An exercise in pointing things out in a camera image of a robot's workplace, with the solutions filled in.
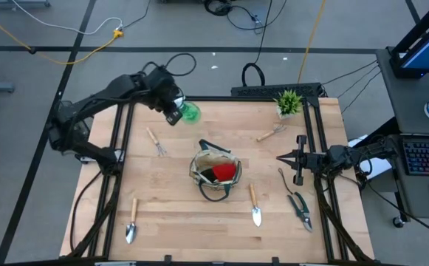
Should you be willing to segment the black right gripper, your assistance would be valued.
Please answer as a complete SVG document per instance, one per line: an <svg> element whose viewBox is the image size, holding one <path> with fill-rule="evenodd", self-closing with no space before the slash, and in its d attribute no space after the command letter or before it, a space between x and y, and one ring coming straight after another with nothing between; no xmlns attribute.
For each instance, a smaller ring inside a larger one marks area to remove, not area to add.
<svg viewBox="0 0 429 266"><path fill-rule="evenodd" d="M318 153L308 153L304 151L304 146L307 141L306 135L298 135L296 138L296 143L298 144L298 148L295 151L291 151L287 154L279 155L276 158L279 161L286 163L290 166L291 169L296 170L296 174L294 176L294 184L303 185L303 170L311 170L313 173L318 173L324 167L324 158L325 154Z"/></svg>

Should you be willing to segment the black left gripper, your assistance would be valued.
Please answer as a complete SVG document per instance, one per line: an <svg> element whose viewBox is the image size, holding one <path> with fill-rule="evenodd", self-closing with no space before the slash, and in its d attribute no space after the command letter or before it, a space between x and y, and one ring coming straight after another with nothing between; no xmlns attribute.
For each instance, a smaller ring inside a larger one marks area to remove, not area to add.
<svg viewBox="0 0 429 266"><path fill-rule="evenodd" d="M179 87L171 74L163 66L153 69L144 79L148 94L143 103L151 110L163 113L169 125L175 126L182 113L175 103L179 98Z"/></svg>

